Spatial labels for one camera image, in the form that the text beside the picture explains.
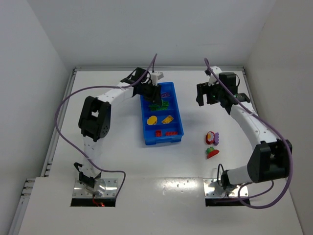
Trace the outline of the green striped lego brick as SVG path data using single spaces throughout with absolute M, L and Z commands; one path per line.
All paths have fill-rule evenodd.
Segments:
M 169 107 L 169 101 L 163 101 L 161 107 Z

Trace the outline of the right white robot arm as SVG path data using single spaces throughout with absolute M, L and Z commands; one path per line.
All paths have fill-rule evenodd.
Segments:
M 261 183 L 287 178 L 290 174 L 290 153 L 292 145 L 281 138 L 255 113 L 250 99 L 245 93 L 238 92 L 237 75 L 223 72 L 214 66 L 206 70 L 208 82 L 197 85 L 196 101 L 199 106 L 219 103 L 239 124 L 253 149 L 248 163 L 242 167 L 228 169 L 221 175 L 224 189 L 244 183 Z

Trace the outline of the red white flower lego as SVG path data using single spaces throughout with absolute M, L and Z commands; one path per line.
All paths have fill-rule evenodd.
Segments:
M 207 132 L 206 137 L 205 137 L 205 142 L 207 144 L 213 144 L 215 141 L 215 133 L 212 131 Z

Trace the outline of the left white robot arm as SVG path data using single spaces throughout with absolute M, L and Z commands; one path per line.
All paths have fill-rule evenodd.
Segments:
M 137 94 L 154 104 L 161 104 L 158 81 L 163 77 L 162 72 L 136 68 L 118 83 L 117 88 L 85 99 L 78 126 L 83 136 L 86 159 L 83 164 L 74 166 L 79 171 L 79 181 L 86 189 L 96 195 L 100 195 L 100 190 L 104 189 L 101 170 L 95 164 L 101 156 L 104 137 L 110 130 L 112 108 Z

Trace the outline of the yellow oval lego piece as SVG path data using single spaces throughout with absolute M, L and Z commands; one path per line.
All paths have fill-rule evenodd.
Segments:
M 156 125 L 157 124 L 157 116 L 150 116 L 147 121 L 147 125 Z

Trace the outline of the purple square lego brick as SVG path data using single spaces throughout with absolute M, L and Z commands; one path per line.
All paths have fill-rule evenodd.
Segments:
M 161 94 L 161 97 L 170 97 L 170 93 L 169 92 L 166 92 L 166 93 L 162 93 Z

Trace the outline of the small red lego brick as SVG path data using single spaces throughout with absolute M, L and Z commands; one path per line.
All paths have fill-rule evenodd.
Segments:
M 156 130 L 155 131 L 155 136 L 156 137 L 162 137 L 162 131 L 161 130 Z

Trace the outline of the yellow lego brick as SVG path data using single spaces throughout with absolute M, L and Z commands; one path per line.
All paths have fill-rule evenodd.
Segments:
M 163 121 L 162 124 L 169 124 L 174 120 L 174 118 L 171 115 L 168 115 Z

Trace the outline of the red half round lego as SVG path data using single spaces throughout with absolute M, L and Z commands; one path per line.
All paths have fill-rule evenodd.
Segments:
M 214 149 L 214 150 L 209 150 L 207 153 L 207 159 L 210 159 L 211 157 L 217 155 L 219 153 L 219 150 Z

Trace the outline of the green small lego brick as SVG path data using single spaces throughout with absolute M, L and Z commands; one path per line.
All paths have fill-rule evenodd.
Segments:
M 211 146 L 211 147 L 207 148 L 206 153 L 209 154 L 210 152 L 212 152 L 214 150 L 215 150 L 215 148 Z

